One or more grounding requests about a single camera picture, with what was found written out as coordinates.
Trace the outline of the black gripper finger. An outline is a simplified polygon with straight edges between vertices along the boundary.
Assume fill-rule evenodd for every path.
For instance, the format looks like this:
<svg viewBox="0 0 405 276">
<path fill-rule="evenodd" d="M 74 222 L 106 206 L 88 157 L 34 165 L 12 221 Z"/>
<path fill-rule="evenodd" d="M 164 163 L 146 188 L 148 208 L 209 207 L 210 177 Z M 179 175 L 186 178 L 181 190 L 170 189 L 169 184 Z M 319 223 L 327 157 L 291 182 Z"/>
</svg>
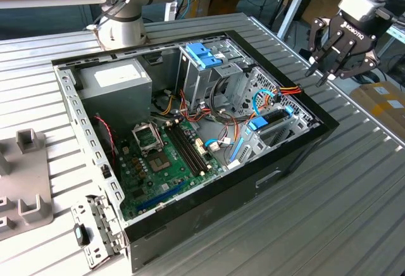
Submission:
<svg viewBox="0 0 405 276">
<path fill-rule="evenodd" d="M 333 19 L 316 18 L 311 26 L 308 49 L 311 52 L 313 62 L 305 76 L 308 77 L 319 68 L 325 58 L 332 52 L 337 52 L 333 65 L 324 73 L 328 78 L 333 74 L 336 77 L 344 78 L 345 71 L 342 67 L 345 60 L 345 20 L 336 16 Z"/>
<path fill-rule="evenodd" d="M 350 69 L 345 69 L 344 68 L 345 64 L 343 65 L 342 69 L 343 69 L 343 71 L 345 71 L 345 77 L 341 78 L 341 79 L 347 79 L 347 78 L 351 78 L 356 75 L 366 73 L 366 72 L 370 71 L 371 69 L 376 68 L 380 64 L 380 60 L 378 59 L 378 56 L 376 55 L 374 49 L 361 57 L 362 57 L 361 62 L 357 66 L 354 66 Z M 340 77 L 336 77 L 333 74 L 329 75 L 328 78 L 325 78 L 324 73 L 326 73 L 327 69 L 325 69 L 323 71 L 322 77 L 316 83 L 317 87 L 320 87 L 320 86 L 326 84 L 326 82 L 328 80 L 334 80 L 336 78 L 340 78 Z"/>
</svg>

